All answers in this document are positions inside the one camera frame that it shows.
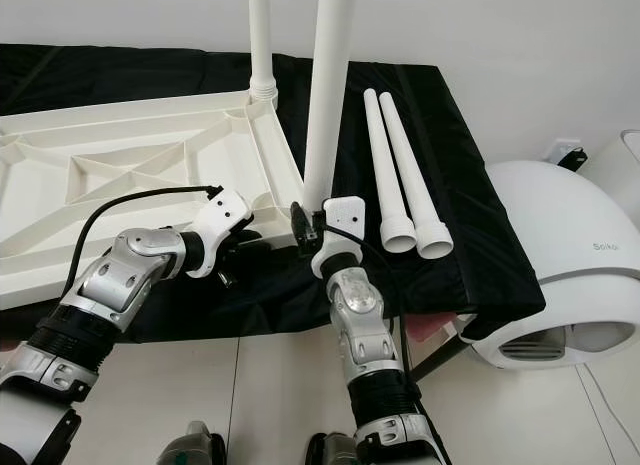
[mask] table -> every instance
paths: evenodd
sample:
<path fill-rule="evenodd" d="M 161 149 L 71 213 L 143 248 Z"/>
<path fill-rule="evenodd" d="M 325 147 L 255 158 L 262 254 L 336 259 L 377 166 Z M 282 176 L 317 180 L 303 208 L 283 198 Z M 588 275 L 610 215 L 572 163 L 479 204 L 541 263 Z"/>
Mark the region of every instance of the table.
<path fill-rule="evenodd" d="M 273 61 L 278 117 L 302 172 L 311 60 L 274 55 Z M 0 114 L 15 114 L 242 90 L 248 87 L 250 57 L 199 50 L 2 45 L 0 70 Z M 544 298 L 535 273 L 436 67 L 362 62 L 349 66 L 333 191 L 334 196 L 365 199 L 366 240 L 382 251 L 362 100 L 362 92 L 369 87 L 394 96 L 438 212 L 455 243 L 453 253 L 435 261 L 422 260 L 415 252 L 386 254 L 407 295 L 407 312 L 477 314 L 463 334 L 476 340 L 542 310 Z M 225 290 L 215 278 L 161 282 L 123 340 L 246 336 L 323 325 L 329 321 L 329 306 L 308 261 L 291 249 L 272 253 L 243 269 L 240 286 L 233 290 Z M 384 268 L 366 251 L 363 263 L 383 295 L 392 296 Z M 55 304 L 50 300 L 0 313 L 0 337 L 26 338 Z M 388 301 L 387 314 L 396 313 L 397 303 Z M 464 345 L 460 340 L 449 342 L 433 363 Z"/>

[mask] electrical outlet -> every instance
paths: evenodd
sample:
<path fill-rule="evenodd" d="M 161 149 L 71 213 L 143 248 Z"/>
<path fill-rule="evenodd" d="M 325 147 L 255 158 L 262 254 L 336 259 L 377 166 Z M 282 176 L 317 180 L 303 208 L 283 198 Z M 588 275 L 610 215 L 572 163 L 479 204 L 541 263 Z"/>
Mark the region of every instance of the electrical outlet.
<path fill-rule="evenodd" d="M 571 150 L 580 147 L 582 141 L 579 138 L 556 138 L 551 147 L 544 154 L 542 159 L 545 162 L 557 164 L 562 160 Z"/>

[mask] white plastic leg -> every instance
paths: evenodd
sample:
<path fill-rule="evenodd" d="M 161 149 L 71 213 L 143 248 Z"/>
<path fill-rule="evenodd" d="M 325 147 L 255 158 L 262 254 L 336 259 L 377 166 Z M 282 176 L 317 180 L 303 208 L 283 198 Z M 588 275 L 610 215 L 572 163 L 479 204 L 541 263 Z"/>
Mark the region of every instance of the white plastic leg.
<path fill-rule="evenodd" d="M 270 5 L 270 0 L 249 0 L 249 33 L 251 35 L 249 94 L 253 100 L 273 100 L 278 94 L 271 61 Z"/>
<path fill-rule="evenodd" d="M 427 259 L 444 257 L 453 250 L 453 240 L 438 217 L 391 94 L 380 95 L 380 105 L 416 227 L 418 254 Z"/>
<path fill-rule="evenodd" d="M 382 214 L 380 224 L 382 246 L 387 252 L 406 252 L 415 247 L 416 232 L 404 208 L 402 192 L 400 192 L 398 177 L 393 166 L 375 90 L 369 88 L 364 92 L 364 106 L 367 112 L 371 155 Z"/>
<path fill-rule="evenodd" d="M 322 210 L 331 196 L 356 0 L 318 0 L 311 76 L 303 207 Z"/>

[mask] pipe end cap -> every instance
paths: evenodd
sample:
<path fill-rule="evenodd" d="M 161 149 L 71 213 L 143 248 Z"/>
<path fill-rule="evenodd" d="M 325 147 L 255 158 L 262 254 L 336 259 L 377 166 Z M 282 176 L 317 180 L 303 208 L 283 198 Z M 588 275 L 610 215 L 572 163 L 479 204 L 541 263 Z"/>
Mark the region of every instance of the pipe end cap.
<path fill-rule="evenodd" d="M 442 222 L 428 223 L 416 228 L 418 255 L 427 260 L 442 258 L 453 250 L 453 239 Z"/>
<path fill-rule="evenodd" d="M 382 246 L 389 253 L 404 253 L 416 246 L 416 231 L 407 216 L 386 218 L 380 224 Z"/>

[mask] black cable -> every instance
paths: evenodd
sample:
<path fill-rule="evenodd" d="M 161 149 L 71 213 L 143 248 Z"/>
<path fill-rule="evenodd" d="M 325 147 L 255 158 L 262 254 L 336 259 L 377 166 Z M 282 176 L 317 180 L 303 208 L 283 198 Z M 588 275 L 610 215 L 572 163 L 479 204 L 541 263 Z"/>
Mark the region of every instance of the black cable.
<path fill-rule="evenodd" d="M 188 192 L 207 192 L 209 199 L 220 192 L 219 187 L 212 187 L 210 185 L 199 185 L 194 187 L 170 187 L 170 188 L 158 188 L 156 190 L 146 190 L 144 192 L 132 193 L 130 195 L 124 195 L 122 197 L 118 197 L 114 200 L 111 200 L 102 206 L 98 207 L 90 216 L 87 218 L 87 221 L 84 222 L 84 226 L 80 231 L 80 235 L 78 236 L 78 241 L 76 242 L 76 246 L 73 250 L 73 257 L 71 258 L 71 265 L 69 266 L 69 273 L 67 274 L 67 281 L 64 285 L 64 289 L 62 291 L 62 297 L 71 289 L 73 286 L 73 282 L 76 280 L 76 273 L 78 272 L 78 266 L 80 264 L 80 256 L 82 255 L 82 248 L 84 247 L 84 242 L 87 239 L 87 235 L 89 235 L 89 230 L 94 222 L 102 215 L 105 211 L 119 205 L 124 202 L 129 202 L 131 200 L 137 200 L 139 198 L 152 197 L 155 195 L 165 195 L 169 193 L 188 193 Z"/>
<path fill-rule="evenodd" d="M 442 456 L 445 459 L 446 464 L 451 465 L 451 459 L 449 458 L 449 455 L 447 454 L 447 451 L 444 448 L 444 442 L 442 441 L 442 438 L 438 434 L 438 431 L 436 430 L 435 425 L 431 421 L 431 418 L 429 417 L 427 410 L 424 408 L 424 405 L 422 405 L 422 402 L 420 401 L 420 398 L 421 398 L 420 388 L 418 387 L 416 382 L 413 380 L 413 378 L 411 378 L 411 365 L 409 363 L 409 345 L 407 342 L 407 328 L 406 328 L 406 317 L 405 317 L 405 306 L 407 304 L 407 297 L 402 292 L 402 288 L 400 288 L 400 284 L 398 283 L 395 275 L 393 275 L 393 269 L 391 268 L 391 265 L 389 265 L 389 262 L 387 262 L 387 260 L 378 250 L 376 250 L 372 245 L 365 242 L 361 238 L 358 238 L 355 235 L 349 232 L 346 232 L 344 230 L 341 230 L 339 228 L 332 227 L 331 225 L 325 225 L 324 229 L 328 232 L 332 232 L 332 233 L 335 233 L 336 235 L 340 235 L 341 237 L 351 240 L 352 242 L 355 242 L 358 245 L 366 248 L 378 259 L 378 261 L 384 266 L 387 273 L 389 274 L 389 278 L 391 278 L 391 284 L 393 285 L 394 292 L 398 296 L 398 300 L 400 303 L 400 306 L 398 307 L 398 318 L 400 322 L 399 326 L 400 326 L 400 348 L 401 348 L 401 354 L 402 354 L 402 368 L 404 369 L 404 374 L 406 376 L 406 379 L 409 382 L 409 386 L 412 388 L 412 392 L 414 393 L 414 396 L 415 396 L 414 405 L 417 408 L 418 412 L 426 418 L 427 423 L 429 424 L 429 428 L 431 429 L 431 433 L 433 434 L 433 439 L 435 440 L 436 444 L 440 448 L 440 452 L 442 453 Z"/>

